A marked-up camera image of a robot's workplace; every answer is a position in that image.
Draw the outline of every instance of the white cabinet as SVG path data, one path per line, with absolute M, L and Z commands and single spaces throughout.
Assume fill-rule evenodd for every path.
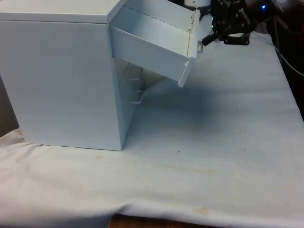
M 167 0 L 0 1 L 0 74 L 25 139 L 121 150 L 142 69 L 183 86 L 198 18 Z

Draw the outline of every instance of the table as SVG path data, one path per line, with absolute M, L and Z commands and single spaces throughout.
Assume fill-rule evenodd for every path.
M 107 227 L 120 213 L 303 227 L 303 138 L 274 48 L 256 35 L 248 47 L 212 43 L 184 88 L 149 87 L 122 152 L 0 138 L 0 224 Z

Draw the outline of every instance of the stain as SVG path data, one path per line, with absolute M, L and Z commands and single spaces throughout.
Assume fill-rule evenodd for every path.
M 209 216 L 209 214 L 210 214 L 210 211 L 207 208 L 195 208 L 195 209 L 193 209 L 193 212 L 204 215 L 204 216 Z
M 101 156 L 101 155 L 97 155 L 96 156 L 96 160 L 100 160 L 100 159 L 103 159 L 104 157 L 103 156 Z

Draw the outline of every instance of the robotic arm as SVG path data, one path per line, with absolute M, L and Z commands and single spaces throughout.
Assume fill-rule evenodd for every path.
M 212 33 L 202 40 L 204 46 L 219 39 L 225 44 L 248 45 L 252 31 L 266 19 L 282 15 L 304 0 L 212 0 Z M 230 36 L 243 33 L 240 37 Z

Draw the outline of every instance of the cabinet side panel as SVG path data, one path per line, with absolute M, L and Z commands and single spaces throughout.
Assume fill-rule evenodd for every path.
M 0 74 L 27 141 L 120 150 L 102 24 L 0 21 Z

